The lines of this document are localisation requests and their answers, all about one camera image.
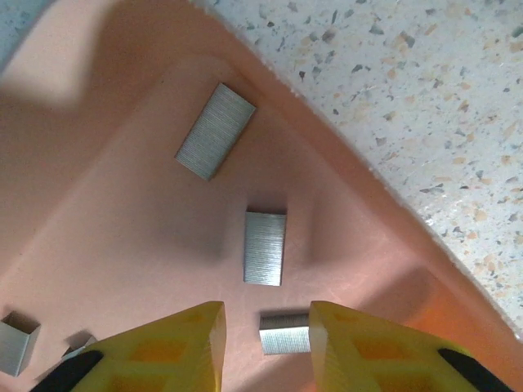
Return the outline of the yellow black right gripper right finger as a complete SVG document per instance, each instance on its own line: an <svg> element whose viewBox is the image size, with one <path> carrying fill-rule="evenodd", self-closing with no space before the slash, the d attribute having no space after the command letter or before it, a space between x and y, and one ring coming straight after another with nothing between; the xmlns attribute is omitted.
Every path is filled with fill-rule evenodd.
<svg viewBox="0 0 523 392"><path fill-rule="evenodd" d="M328 301L312 301L309 341L319 391L509 391L450 341Z"/></svg>

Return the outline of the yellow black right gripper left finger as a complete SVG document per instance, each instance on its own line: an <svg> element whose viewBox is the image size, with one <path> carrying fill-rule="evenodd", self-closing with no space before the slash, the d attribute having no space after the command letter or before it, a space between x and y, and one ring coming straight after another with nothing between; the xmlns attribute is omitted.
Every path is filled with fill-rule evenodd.
<svg viewBox="0 0 523 392"><path fill-rule="evenodd" d="M225 351L225 305L208 301L89 345L34 390L219 391Z"/></svg>

